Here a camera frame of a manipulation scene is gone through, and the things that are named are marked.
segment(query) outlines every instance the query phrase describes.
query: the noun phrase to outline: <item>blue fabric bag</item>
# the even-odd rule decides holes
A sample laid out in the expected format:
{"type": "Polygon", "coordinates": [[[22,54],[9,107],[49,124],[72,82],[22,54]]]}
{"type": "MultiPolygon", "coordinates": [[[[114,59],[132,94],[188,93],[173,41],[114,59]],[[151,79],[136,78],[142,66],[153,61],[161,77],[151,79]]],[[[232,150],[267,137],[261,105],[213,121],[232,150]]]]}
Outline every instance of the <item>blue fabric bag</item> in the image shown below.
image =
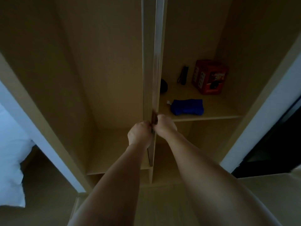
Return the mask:
{"type": "Polygon", "coordinates": [[[202,99],[174,100],[170,106],[170,110],[176,116],[183,113],[202,115],[204,113],[202,99]]]}

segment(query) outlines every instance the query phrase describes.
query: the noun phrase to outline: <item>person's right arm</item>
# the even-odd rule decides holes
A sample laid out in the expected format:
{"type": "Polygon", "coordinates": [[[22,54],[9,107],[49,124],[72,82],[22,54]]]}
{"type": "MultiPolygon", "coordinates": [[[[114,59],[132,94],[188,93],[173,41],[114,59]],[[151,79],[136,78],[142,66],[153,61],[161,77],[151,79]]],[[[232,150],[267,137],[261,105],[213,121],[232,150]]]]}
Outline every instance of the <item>person's right arm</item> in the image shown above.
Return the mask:
{"type": "Polygon", "coordinates": [[[153,128],[173,152],[201,225],[281,225],[235,177],[178,133],[171,118],[158,115],[153,128]]]}

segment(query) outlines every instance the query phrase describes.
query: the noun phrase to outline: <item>person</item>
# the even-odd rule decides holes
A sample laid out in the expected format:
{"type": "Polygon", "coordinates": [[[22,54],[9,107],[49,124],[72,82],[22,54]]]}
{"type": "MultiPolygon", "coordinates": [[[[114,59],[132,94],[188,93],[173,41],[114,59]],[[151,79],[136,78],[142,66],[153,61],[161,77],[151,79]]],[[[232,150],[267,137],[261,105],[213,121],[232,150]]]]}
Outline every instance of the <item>person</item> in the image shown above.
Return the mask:
{"type": "Polygon", "coordinates": [[[200,225],[280,225],[238,180],[206,157],[177,132],[171,118],[135,124],[129,146],[87,197],[69,226],[133,225],[143,154],[152,141],[151,128],[169,144],[200,225]]]}

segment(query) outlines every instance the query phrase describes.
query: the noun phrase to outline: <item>white bedding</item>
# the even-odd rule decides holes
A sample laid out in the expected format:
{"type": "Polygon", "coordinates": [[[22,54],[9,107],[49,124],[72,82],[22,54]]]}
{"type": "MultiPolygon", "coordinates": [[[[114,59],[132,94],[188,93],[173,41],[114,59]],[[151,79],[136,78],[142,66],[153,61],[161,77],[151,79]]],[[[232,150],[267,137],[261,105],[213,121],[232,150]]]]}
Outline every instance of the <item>white bedding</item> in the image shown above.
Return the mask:
{"type": "Polygon", "coordinates": [[[34,145],[0,104],[0,205],[25,207],[20,163],[34,145]]]}

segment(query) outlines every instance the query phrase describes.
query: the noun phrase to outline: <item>box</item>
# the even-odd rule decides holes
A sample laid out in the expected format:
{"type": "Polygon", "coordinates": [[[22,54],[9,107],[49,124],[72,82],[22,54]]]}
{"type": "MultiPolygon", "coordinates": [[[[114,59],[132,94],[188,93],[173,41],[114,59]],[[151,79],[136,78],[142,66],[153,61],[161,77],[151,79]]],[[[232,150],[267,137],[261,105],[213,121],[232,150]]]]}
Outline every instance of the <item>box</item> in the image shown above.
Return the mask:
{"type": "Polygon", "coordinates": [[[201,94],[220,94],[229,68],[217,61],[197,60],[194,72],[192,82],[201,94]]]}

